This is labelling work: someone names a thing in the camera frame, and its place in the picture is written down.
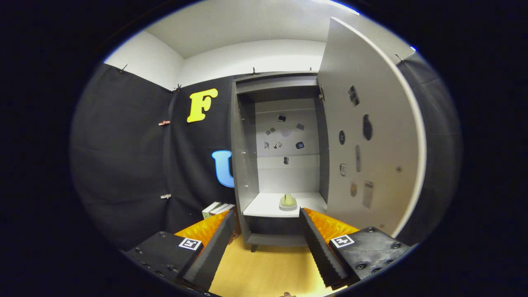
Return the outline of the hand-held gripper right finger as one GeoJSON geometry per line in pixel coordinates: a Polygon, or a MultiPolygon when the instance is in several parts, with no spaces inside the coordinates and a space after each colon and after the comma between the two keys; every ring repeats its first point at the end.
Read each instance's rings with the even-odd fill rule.
{"type": "Polygon", "coordinates": [[[413,249],[375,227],[358,229],[306,207],[299,218],[319,274],[333,290],[371,278],[413,249]]]}

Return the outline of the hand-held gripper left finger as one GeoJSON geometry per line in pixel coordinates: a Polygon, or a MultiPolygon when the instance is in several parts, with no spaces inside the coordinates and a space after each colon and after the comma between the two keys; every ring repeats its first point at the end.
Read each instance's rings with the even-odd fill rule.
{"type": "Polygon", "coordinates": [[[163,282],[209,292],[235,230],[232,210],[213,215],[177,233],[159,231],[124,252],[135,265],[163,282]]]}

